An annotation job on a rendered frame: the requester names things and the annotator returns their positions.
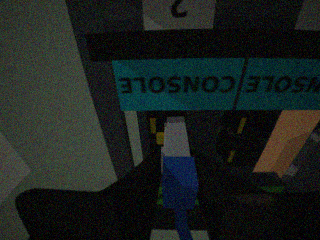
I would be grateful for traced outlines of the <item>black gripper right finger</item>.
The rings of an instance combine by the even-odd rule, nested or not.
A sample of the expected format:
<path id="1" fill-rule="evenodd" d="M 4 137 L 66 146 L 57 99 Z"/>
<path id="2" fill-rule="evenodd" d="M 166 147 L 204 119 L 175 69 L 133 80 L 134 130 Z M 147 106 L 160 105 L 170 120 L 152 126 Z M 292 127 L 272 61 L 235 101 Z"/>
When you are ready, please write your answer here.
<path id="1" fill-rule="evenodd" d="M 270 193 L 196 150 L 190 155 L 209 240 L 274 240 L 283 226 L 320 224 L 320 192 Z"/>

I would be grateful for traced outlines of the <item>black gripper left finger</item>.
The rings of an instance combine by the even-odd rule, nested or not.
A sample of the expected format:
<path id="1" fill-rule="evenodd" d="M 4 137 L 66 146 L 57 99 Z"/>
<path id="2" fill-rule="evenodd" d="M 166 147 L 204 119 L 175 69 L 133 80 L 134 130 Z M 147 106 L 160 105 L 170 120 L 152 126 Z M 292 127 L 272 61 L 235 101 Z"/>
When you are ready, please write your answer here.
<path id="1" fill-rule="evenodd" d="M 161 181 L 161 150 L 98 192 L 33 188 L 15 207 L 33 232 L 105 240 L 150 240 Z"/>

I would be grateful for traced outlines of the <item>blue cable plug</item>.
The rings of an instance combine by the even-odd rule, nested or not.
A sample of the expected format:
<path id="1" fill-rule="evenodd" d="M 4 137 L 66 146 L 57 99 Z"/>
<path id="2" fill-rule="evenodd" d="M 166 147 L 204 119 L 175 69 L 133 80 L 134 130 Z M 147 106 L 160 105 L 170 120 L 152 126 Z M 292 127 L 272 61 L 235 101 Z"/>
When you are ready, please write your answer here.
<path id="1" fill-rule="evenodd" d="M 184 117 L 167 117 L 164 132 L 157 132 L 161 147 L 163 209 L 175 209 L 175 227 L 180 240 L 193 240 L 186 209 L 194 209 L 198 192 L 197 169 L 190 155 Z"/>

